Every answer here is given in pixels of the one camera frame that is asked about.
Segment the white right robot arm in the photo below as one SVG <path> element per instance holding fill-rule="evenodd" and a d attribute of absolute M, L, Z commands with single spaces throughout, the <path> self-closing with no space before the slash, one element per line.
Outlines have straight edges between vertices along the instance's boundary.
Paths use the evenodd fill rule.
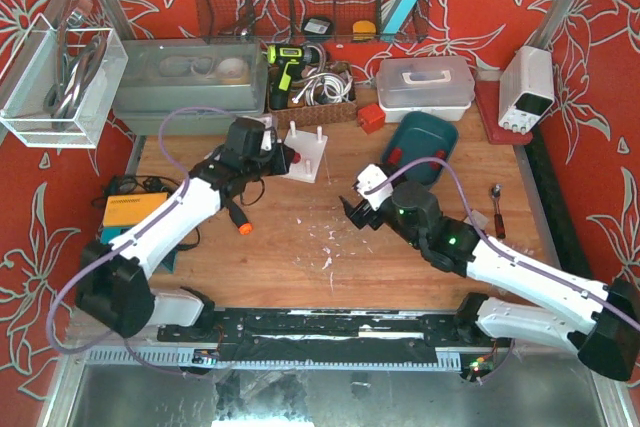
<path fill-rule="evenodd" d="M 609 379 L 631 379 L 639 355 L 639 293 L 628 281 L 606 285 L 506 248 L 443 214 L 437 198 L 413 181 L 385 186 L 357 205 L 341 203 L 357 228 L 387 225 L 432 267 L 525 299 L 518 305 L 468 294 L 457 312 L 465 340 L 522 339 L 564 349 Z"/>

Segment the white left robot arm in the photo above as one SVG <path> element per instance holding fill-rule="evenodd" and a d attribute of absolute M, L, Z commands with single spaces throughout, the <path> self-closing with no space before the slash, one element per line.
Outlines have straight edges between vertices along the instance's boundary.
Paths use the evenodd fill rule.
<path fill-rule="evenodd" d="M 287 174 L 298 158 L 274 128 L 236 119 L 224 144 L 190 169 L 149 216 L 106 244 L 85 247 L 76 306 L 123 338 L 147 326 L 209 329 L 215 309 L 210 299 L 188 287 L 154 290 L 150 277 L 189 233 L 221 211 L 241 234 L 249 234 L 252 225 L 236 198 L 252 182 Z"/>

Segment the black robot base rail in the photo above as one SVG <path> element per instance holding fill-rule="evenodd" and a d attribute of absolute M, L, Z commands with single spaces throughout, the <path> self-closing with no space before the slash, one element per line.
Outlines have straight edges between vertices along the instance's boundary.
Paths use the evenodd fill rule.
<path fill-rule="evenodd" d="M 439 352 L 504 352 L 510 342 L 466 340 L 452 311 L 216 309 L 204 326 L 167 325 L 161 342 L 214 344 L 223 361 L 430 363 Z"/>

